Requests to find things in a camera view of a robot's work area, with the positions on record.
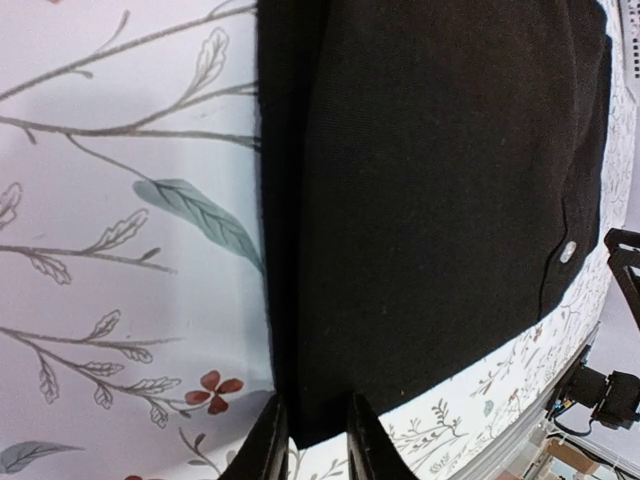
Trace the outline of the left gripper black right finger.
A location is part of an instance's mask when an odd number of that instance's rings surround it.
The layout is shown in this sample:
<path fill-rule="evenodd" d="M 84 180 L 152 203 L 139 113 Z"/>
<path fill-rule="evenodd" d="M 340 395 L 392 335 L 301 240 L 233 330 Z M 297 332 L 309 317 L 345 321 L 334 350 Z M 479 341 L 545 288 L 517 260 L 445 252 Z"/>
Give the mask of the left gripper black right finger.
<path fill-rule="evenodd" d="M 367 399 L 351 396 L 347 414 L 351 480 L 417 480 L 385 432 Z"/>

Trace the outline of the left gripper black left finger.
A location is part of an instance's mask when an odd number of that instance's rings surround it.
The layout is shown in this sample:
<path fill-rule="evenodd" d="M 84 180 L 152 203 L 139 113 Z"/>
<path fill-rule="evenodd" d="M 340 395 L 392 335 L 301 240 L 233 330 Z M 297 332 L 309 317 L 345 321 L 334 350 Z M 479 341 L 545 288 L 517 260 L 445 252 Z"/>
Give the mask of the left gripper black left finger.
<path fill-rule="evenodd" d="M 287 409 L 273 395 L 219 480 L 284 480 L 288 475 Z"/>

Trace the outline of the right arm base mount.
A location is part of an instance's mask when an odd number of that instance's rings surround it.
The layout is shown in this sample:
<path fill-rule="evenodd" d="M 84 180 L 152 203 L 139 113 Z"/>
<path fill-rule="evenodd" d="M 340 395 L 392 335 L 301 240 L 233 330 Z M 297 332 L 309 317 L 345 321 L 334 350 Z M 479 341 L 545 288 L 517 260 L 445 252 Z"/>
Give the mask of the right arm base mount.
<path fill-rule="evenodd" d="M 591 411 L 586 431 L 570 429 L 559 421 L 575 405 Z M 610 430 L 630 430 L 639 422 L 639 378 L 619 371 L 606 376 L 581 364 L 559 390 L 548 418 L 558 430 L 577 438 L 588 437 L 594 423 Z"/>

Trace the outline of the black long sleeve shirt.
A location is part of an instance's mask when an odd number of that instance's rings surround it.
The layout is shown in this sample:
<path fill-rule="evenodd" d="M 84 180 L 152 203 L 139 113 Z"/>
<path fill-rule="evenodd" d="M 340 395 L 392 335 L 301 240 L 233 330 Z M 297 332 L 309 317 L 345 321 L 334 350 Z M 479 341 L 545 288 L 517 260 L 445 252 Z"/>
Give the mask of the black long sleeve shirt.
<path fill-rule="evenodd" d="M 301 448 L 537 324 L 597 245 L 596 1 L 262 1 L 274 379 Z"/>

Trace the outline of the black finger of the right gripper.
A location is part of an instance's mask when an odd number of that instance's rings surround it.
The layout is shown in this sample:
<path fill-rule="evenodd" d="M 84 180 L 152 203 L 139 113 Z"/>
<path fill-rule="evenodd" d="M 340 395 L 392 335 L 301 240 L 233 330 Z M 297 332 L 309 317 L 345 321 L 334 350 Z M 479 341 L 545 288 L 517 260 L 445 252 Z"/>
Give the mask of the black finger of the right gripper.
<path fill-rule="evenodd" d="M 604 238 L 609 251 L 608 266 L 640 327 L 639 233 L 611 228 Z"/>

